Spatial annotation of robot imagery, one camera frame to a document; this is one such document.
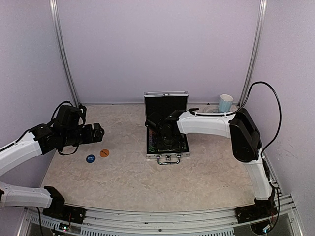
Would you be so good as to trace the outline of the green chip stack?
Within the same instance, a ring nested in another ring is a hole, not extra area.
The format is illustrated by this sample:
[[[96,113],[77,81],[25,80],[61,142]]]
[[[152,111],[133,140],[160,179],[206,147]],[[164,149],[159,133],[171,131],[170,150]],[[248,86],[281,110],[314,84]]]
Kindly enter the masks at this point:
[[[155,146],[149,146],[148,152],[156,152],[157,148]]]

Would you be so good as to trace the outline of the aluminium poker case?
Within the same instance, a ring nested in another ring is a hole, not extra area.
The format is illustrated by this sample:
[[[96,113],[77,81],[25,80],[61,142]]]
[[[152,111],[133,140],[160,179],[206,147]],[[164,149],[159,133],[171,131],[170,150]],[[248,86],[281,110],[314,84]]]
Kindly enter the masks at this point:
[[[190,157],[187,136],[177,126],[188,97],[187,91],[144,93],[147,159],[155,159],[159,165],[177,165],[183,157]]]

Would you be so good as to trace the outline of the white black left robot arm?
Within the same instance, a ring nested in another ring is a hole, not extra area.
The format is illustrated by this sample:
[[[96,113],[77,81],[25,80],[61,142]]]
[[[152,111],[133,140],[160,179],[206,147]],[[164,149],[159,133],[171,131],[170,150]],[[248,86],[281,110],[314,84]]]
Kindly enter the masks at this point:
[[[64,101],[54,110],[48,123],[26,130],[17,140],[0,149],[0,173],[6,174],[20,164],[56,150],[64,155],[63,148],[99,143],[105,134],[99,123],[86,124],[87,109],[74,107]],[[43,215],[82,224],[86,210],[65,204],[62,194],[52,186],[22,187],[4,182],[0,184],[1,207],[38,207]]]

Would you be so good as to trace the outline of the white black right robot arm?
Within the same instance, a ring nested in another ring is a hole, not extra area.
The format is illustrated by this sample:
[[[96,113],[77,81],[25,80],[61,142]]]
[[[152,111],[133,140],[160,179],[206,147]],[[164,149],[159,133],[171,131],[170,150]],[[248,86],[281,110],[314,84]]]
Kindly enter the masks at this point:
[[[237,221],[244,223],[280,214],[260,132],[246,109],[231,113],[199,113],[195,108],[175,110],[167,116],[153,112],[147,116],[145,126],[156,133],[157,146],[162,148],[179,148],[183,136],[190,133],[229,138],[232,154],[245,166],[254,190],[254,204],[235,209]]]

